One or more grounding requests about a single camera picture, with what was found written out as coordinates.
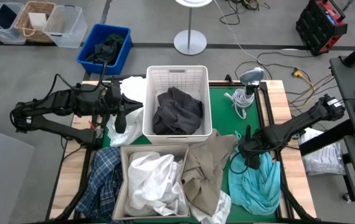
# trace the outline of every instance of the light blue cloth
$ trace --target light blue cloth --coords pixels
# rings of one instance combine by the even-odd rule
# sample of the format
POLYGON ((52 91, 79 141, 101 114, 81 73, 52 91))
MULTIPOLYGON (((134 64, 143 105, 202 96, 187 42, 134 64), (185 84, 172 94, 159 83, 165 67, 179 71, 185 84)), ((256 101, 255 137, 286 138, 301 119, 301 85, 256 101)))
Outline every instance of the light blue cloth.
MULTIPOLYGON (((271 215, 280 204, 280 162, 273 162, 268 152, 259 157, 261 164, 257 170, 248 168, 243 174, 235 174, 229 169, 230 197, 233 204, 243 206, 251 214, 271 215)), ((247 168, 244 162, 238 155, 230 166, 241 172, 247 168)))

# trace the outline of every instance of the round white lamp base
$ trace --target round white lamp base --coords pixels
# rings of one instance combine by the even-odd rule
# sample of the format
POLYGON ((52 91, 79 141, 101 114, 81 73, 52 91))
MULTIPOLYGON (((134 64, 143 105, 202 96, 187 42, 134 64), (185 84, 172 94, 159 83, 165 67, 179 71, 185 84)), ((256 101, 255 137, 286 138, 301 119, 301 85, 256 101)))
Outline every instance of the round white lamp base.
POLYGON ((185 55, 196 55, 207 47, 207 39, 204 34, 196 30, 190 31, 190 42, 188 42, 189 31, 184 30, 178 33, 173 40, 173 44, 180 53, 185 55))

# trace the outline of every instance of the blue storage bin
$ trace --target blue storage bin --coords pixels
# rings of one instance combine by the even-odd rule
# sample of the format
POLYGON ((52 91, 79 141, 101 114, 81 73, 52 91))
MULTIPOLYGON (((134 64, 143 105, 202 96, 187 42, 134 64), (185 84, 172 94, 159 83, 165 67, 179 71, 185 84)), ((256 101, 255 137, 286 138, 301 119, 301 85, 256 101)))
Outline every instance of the blue storage bin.
POLYGON ((103 65, 86 61, 89 53, 95 51, 95 45, 101 44, 110 34, 119 34, 125 38, 118 58, 114 65, 107 65, 106 75, 120 75, 126 58, 128 57, 130 48, 132 47, 132 39, 130 37, 130 29, 127 27, 110 26, 106 24, 95 24, 90 32, 82 50, 79 52, 77 62, 82 65, 87 73, 101 73, 103 65))

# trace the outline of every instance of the beige cloth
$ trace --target beige cloth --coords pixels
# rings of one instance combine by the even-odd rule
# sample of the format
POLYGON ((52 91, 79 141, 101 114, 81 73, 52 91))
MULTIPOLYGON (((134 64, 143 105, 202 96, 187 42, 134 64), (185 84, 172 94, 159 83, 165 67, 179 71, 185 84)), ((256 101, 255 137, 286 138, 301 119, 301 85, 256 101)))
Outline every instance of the beige cloth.
POLYGON ((187 199, 213 216, 222 187, 223 168, 237 145, 237 138, 221 136, 216 129, 206 141, 192 144, 184 166, 182 182, 187 199))

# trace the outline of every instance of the wooden table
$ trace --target wooden table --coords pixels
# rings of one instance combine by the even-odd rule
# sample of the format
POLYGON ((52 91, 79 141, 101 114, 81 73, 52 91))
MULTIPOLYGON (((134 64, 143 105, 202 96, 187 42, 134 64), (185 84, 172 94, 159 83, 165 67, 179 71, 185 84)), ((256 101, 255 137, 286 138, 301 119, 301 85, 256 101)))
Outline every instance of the wooden table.
MULTIPOLYGON (((87 81, 83 83, 92 85, 97 84, 95 81, 87 81)), ((268 88, 268 95, 270 99, 270 106, 272 107, 274 123, 281 124, 286 120, 291 119, 290 108, 288 107, 283 82, 281 80, 270 80, 265 81, 265 83, 267 84, 268 88)), ((266 111, 266 104, 263 93, 261 91, 259 91, 259 93, 263 117, 265 125, 267 126, 269 121, 267 119, 268 116, 266 111)), ((77 129, 89 128, 90 120, 91 117, 89 116, 82 118, 74 116, 72 127, 77 129)), ((294 140, 292 140, 289 145, 298 147, 297 141, 294 140)), ((65 154, 68 154, 77 148, 79 148, 79 145, 75 141, 70 141, 67 144, 67 150, 65 154)), ((315 207, 313 205, 313 200, 310 194, 308 179, 306 178, 305 168, 303 167, 300 151, 286 147, 284 150, 282 150, 281 155, 288 188, 300 203, 300 205, 306 210, 306 212, 308 212, 311 216, 316 217, 315 207)), ((84 157, 85 150, 81 149, 80 151, 72 154, 66 161, 63 162, 59 178, 56 182, 56 191, 54 199, 51 202, 52 206, 49 218, 55 218, 60 215, 64 208, 69 204, 73 196, 77 193, 84 157)), ((281 200, 280 205, 282 217, 288 217, 287 211, 285 210, 284 200, 281 200)))

